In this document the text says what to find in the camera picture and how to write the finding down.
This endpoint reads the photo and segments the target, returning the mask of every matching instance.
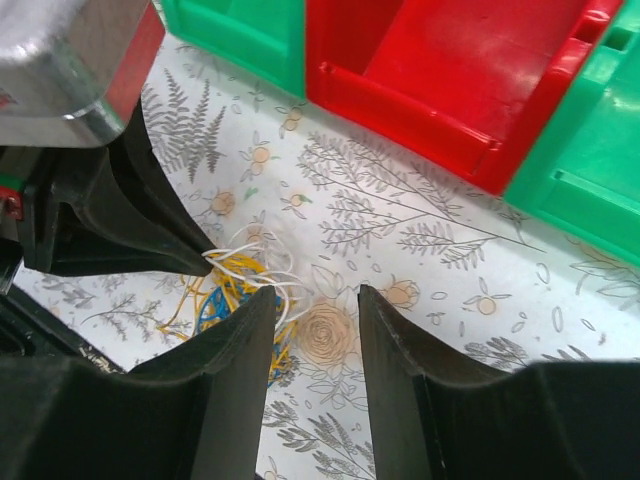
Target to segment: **green plastic crate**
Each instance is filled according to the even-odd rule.
[[[304,0],[162,0],[175,36],[304,98]]]
[[[640,266],[640,0],[628,0],[505,198]]]

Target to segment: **cable bundle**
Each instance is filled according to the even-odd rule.
[[[259,241],[234,248],[234,241],[248,228],[261,232],[251,236]],[[263,226],[245,227],[231,237],[228,248],[209,250],[202,255],[213,267],[211,274],[183,279],[185,290],[176,311],[158,329],[186,341],[224,321],[259,288],[273,286],[278,295],[278,320],[269,372],[271,386],[291,368],[289,350],[296,334],[296,321],[310,310],[313,292],[293,273],[293,256],[285,245]],[[169,329],[189,297],[193,299],[194,311],[191,336]]]

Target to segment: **red plastic crate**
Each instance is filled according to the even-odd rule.
[[[622,2],[307,0],[307,94],[501,194]]]

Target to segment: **plastic bin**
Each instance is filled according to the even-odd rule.
[[[307,96],[501,194],[622,0],[307,0]]]
[[[640,266],[640,1],[628,0],[505,195]]]
[[[175,36],[304,97],[304,0],[162,0]]]

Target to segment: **white tablecloth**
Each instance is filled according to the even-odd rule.
[[[257,466],[268,480],[374,478],[362,283],[498,368],[640,356],[636,271],[391,142],[171,37],[143,102],[155,152],[205,231],[224,242],[264,222],[316,292],[296,368],[268,391]],[[22,270],[17,284],[124,368],[179,342],[155,329],[182,293],[177,275]]]

